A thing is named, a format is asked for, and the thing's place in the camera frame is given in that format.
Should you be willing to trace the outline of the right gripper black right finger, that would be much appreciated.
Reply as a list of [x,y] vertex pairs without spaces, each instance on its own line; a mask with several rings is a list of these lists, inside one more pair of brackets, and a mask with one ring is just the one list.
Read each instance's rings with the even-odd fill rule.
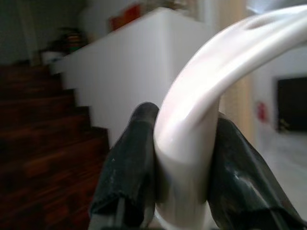
[[208,203],[222,230],[305,230],[263,157],[225,115],[218,116]]

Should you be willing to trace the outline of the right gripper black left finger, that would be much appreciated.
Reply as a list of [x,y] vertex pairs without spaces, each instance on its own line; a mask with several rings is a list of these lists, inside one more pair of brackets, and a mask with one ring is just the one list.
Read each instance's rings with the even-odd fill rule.
[[111,148],[90,205],[92,230],[148,230],[155,211],[153,129],[159,108],[138,105]]

